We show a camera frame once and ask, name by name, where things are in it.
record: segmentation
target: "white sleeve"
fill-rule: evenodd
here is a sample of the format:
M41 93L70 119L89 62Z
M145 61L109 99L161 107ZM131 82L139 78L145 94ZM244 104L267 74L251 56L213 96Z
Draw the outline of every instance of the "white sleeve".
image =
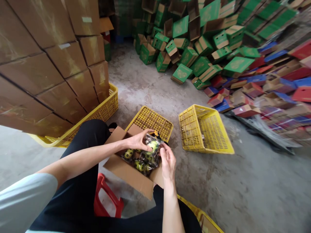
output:
M26 232L57 189L57 179L47 173L25 177L0 192L0 232Z

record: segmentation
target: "black pants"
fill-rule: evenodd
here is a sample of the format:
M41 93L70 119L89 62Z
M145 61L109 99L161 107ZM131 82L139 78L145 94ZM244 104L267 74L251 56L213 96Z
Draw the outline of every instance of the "black pants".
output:
M103 145L110 136L105 122L84 122L62 158L76 151ZM94 216L98 164L66 181L30 227L36 231L59 232L162 232L163 189L154 187L156 207L132 218ZM192 211L180 200L179 207L186 232L202 232Z

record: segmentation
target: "pile of boxes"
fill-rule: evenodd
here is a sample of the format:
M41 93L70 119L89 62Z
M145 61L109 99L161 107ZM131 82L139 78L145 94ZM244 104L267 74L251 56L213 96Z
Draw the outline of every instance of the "pile of boxes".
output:
M0 18L1 125L57 138L109 97L96 0L0 0Z

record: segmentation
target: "red plastic stool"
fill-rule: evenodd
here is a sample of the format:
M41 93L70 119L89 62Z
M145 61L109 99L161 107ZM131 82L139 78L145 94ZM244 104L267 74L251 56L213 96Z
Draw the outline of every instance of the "red plastic stool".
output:
M123 207L124 207L124 203L123 203L121 198L120 198L120 200L117 199L115 194L111 191L109 186L106 184L105 176L104 176L103 173L98 173L98 177L97 177L96 193L95 193L95 200L94 200L94 213L95 213L95 216L113 217L113 216L110 216L108 214L106 209L101 204L101 201L99 200L98 194L99 194L99 191L100 191L101 188L108 194L108 196L110 197L111 201L114 203L114 205L116 207L116 215L115 215L115 217L121 218L121 213L122 213L122 210L123 210Z

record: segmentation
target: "person's left hand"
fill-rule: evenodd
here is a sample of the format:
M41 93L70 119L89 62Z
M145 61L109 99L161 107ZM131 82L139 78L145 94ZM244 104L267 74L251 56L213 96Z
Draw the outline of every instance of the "person's left hand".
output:
M154 132L153 129L145 129L143 132L136 134L133 137L127 138L126 143L129 149L139 149L139 150L145 150L145 151L152 151L150 146L147 146L143 144L143 139L146 136L147 133Z

